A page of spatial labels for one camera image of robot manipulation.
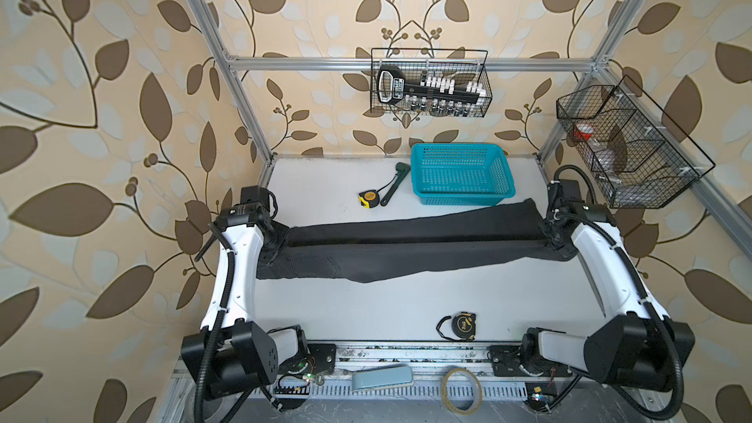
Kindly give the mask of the teal plastic basket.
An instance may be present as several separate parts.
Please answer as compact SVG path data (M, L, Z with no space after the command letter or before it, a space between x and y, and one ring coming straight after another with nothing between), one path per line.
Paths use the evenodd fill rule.
M418 143L411 148L414 194L427 206L496 206L516 195L501 147L482 143Z

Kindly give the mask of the black trousers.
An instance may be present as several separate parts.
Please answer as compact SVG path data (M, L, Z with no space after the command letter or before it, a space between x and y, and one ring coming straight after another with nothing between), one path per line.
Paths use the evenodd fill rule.
M542 221L528 199L439 217L293 227L276 258L258 265L257 277L372 283L521 259L576 258L573 243L555 244Z

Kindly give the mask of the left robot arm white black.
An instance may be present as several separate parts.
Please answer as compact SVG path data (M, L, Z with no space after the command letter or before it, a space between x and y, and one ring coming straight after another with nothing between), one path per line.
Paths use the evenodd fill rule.
M180 349L195 382L196 422L206 421L210 401L235 397L223 417L230 421L255 390L282 409L271 386L283 374L306 374L315 367L301 327L266 331L256 322L258 269L276 258L287 232L275 222L277 212L276 197L268 189L243 189L238 204L209 222L210 237L195 256L201 260L211 247L219 248L209 307L199 332L185 337Z

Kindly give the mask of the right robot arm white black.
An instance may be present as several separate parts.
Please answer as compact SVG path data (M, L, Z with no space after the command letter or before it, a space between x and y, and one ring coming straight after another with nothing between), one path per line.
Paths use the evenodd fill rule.
M547 410L587 378L615 390L644 417L668 421L683 405L683 367L695 336L649 291L619 238L614 215L597 204L594 193L584 170L560 166L548 184L542 231L554 246L578 251L607 321L589 336L529 328L518 354L520 367L541 375L565 365L574 373Z

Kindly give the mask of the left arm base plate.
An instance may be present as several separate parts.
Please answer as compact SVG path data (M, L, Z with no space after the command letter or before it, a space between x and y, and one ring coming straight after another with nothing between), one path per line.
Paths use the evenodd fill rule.
M336 367L336 352L337 346L333 343L308 344L307 350L279 364L278 375L303 378L332 374Z

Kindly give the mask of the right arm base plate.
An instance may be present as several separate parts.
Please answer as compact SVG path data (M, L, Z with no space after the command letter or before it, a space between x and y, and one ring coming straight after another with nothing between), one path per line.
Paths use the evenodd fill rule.
M525 368L521 364L519 344L491 345L487 348L487 358L491 362L495 377L550 379L574 376L574 373L562 364L548 364L535 370Z

